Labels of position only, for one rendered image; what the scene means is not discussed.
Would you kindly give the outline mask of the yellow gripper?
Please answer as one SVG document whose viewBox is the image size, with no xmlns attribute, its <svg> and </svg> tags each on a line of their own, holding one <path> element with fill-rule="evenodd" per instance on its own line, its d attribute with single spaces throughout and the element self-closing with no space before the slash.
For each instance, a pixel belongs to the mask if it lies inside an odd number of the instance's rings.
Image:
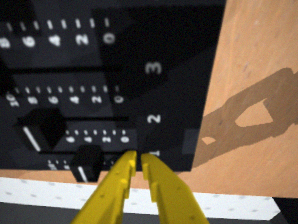
<svg viewBox="0 0 298 224">
<path fill-rule="evenodd" d="M 113 165 L 70 224 L 122 224 L 131 177 L 136 176 L 136 151 L 127 151 Z M 141 155 L 143 179 L 160 224 L 209 224 L 189 186 L 150 153 Z"/>
</svg>

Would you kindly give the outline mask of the black lighting desk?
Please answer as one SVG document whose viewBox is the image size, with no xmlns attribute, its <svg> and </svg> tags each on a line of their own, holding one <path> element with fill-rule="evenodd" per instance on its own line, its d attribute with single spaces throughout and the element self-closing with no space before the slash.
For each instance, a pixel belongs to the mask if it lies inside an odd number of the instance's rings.
<svg viewBox="0 0 298 224">
<path fill-rule="evenodd" d="M 226 2 L 0 0 L 0 170 L 191 172 Z"/>
</svg>

